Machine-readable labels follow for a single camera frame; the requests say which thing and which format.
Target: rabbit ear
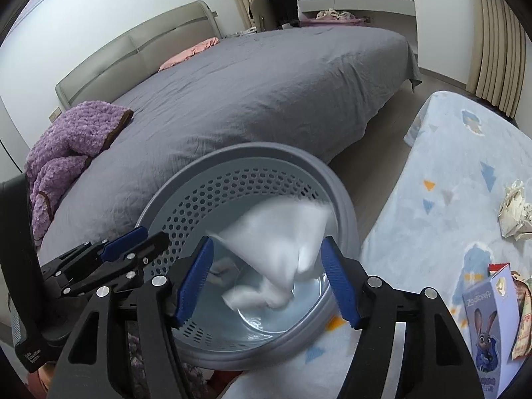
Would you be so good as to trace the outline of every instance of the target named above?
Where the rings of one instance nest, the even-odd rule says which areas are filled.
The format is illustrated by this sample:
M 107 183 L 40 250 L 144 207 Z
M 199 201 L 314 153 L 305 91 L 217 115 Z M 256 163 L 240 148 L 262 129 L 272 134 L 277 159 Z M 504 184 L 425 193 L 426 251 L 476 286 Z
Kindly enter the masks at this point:
M 477 335 L 480 335 L 480 330 L 482 328 L 482 313 L 480 309 L 474 310 L 474 328 L 477 330 Z
M 495 317 L 497 316 L 497 311 L 493 311 L 493 313 L 488 318 L 488 329 L 486 330 L 486 333 L 489 334 L 489 331 L 491 330 L 491 326 L 493 325 L 493 321 L 495 321 Z

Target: gray bedsheet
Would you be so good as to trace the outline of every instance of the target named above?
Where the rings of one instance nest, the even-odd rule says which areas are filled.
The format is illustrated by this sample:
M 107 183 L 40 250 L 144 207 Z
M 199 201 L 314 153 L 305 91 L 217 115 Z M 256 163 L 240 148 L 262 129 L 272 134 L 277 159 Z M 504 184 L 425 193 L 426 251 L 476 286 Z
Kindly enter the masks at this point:
M 364 135 L 406 80 L 406 39 L 373 28 L 304 28 L 231 38 L 157 73 L 115 103 L 134 118 L 60 204 L 39 258 L 133 228 L 157 190 L 199 157 L 273 141 L 325 162 Z

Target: desk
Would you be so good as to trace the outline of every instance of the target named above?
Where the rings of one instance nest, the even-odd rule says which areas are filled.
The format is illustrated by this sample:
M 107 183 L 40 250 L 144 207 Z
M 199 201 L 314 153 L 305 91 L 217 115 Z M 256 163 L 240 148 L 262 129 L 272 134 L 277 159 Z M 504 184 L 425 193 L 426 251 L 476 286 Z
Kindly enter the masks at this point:
M 299 0 L 301 12 L 336 10 L 368 10 L 416 16 L 414 0 Z

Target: laundry basket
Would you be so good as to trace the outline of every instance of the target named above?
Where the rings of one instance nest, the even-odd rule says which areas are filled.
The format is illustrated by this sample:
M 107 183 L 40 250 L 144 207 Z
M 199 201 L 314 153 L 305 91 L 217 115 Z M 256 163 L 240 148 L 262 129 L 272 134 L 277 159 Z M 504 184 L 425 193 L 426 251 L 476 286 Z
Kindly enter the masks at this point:
M 327 231 L 345 256 L 358 257 L 353 205 L 332 170 L 297 148 L 249 143 L 191 163 L 148 203 L 137 225 L 150 234 L 167 232 L 170 246 L 146 266 L 145 279 L 167 273 L 177 258 L 190 256 L 203 235 L 220 232 L 259 202 L 282 195 L 331 203 L 336 221 Z M 221 295 L 235 284 L 257 285 L 260 277 L 215 241 L 214 260 L 227 256 L 239 269 L 236 282 L 226 287 L 207 282 L 191 319 L 173 331 L 182 361 L 215 370 L 270 365 L 311 343 L 337 311 L 327 277 L 318 270 L 314 279 L 296 283 L 285 309 L 233 312 Z

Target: purple fluffy blanket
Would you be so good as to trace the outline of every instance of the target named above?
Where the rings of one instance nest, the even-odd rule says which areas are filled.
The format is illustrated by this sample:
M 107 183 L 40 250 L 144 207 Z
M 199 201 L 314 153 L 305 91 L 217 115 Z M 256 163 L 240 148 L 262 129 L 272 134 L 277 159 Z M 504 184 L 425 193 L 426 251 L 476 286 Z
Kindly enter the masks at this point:
M 33 232 L 40 242 L 61 197 L 130 122 L 133 111 L 99 100 L 83 102 L 61 114 L 26 159 Z

